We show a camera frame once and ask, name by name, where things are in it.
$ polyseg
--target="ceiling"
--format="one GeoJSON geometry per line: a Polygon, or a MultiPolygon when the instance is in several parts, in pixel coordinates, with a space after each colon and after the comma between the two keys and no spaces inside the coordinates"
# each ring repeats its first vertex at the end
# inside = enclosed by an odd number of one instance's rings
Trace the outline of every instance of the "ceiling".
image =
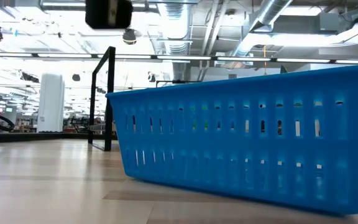
{"type": "MultiPolygon", "coordinates": [[[[84,1],[53,0],[62,4],[81,4],[84,1]]],[[[335,1],[294,0],[285,9],[282,16],[316,16],[335,1]]],[[[347,0],[337,5],[331,13],[358,9],[358,0],[347,0]]],[[[229,1],[227,9],[233,14],[223,17],[218,39],[212,47],[216,52],[230,52],[244,37],[242,28],[246,14],[259,10],[261,0],[229,1]]],[[[207,30],[207,16],[213,1],[200,0],[191,7],[190,54],[199,55],[207,30]]],[[[122,41],[122,30],[93,30],[85,23],[84,11],[73,11],[69,7],[55,7],[56,10],[43,11],[39,7],[0,7],[0,27],[3,40],[0,52],[25,53],[66,53],[66,54],[103,54],[109,46],[116,48],[117,54],[160,54],[158,45],[164,43],[163,20],[159,14],[134,12],[131,28],[137,32],[137,43],[127,45],[122,41]]],[[[319,47],[299,45],[267,44],[254,46],[250,53],[255,57],[288,58],[358,58],[358,45],[343,47],[319,47]]],[[[65,77],[65,111],[68,113],[88,113],[91,72],[97,65],[95,60],[26,60],[24,58],[0,58],[0,105],[12,104],[31,113],[37,110],[39,84],[22,79],[22,72],[32,77],[42,78],[46,72],[60,73],[65,77]],[[79,74],[81,81],[74,82],[73,74],[79,74]]],[[[255,70],[263,68],[264,63],[255,63],[255,70]]],[[[288,64],[289,70],[301,65],[288,64]]],[[[125,62],[116,64],[116,91],[123,88],[149,88],[154,83],[147,80],[148,72],[159,79],[169,79],[172,75],[172,63],[125,62]]],[[[106,87],[106,65],[98,75],[97,86],[106,87]]],[[[96,113],[104,114],[106,101],[104,94],[97,93],[96,113]]]]}

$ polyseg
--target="white cylindrical column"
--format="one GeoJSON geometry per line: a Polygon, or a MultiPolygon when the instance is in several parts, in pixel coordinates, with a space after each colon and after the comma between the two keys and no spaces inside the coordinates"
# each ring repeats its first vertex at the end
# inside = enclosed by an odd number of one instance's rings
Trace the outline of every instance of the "white cylindrical column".
{"type": "Polygon", "coordinates": [[[41,78],[37,132],[62,131],[65,82],[62,75],[44,73],[41,78]]]}

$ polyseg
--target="wooden floor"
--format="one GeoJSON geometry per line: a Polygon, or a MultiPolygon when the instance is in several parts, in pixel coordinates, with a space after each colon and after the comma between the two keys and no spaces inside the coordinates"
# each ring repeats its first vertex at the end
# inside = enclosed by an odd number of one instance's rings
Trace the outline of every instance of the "wooden floor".
{"type": "Polygon", "coordinates": [[[85,140],[0,144],[0,223],[358,223],[128,179],[119,152],[85,140]]]}

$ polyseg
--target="blue plastic basket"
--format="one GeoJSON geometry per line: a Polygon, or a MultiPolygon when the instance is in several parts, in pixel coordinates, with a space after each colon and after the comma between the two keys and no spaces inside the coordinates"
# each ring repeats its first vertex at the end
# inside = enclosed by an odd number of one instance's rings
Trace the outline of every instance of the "blue plastic basket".
{"type": "Polygon", "coordinates": [[[128,176],[358,213],[358,66],[107,97],[128,176]]]}

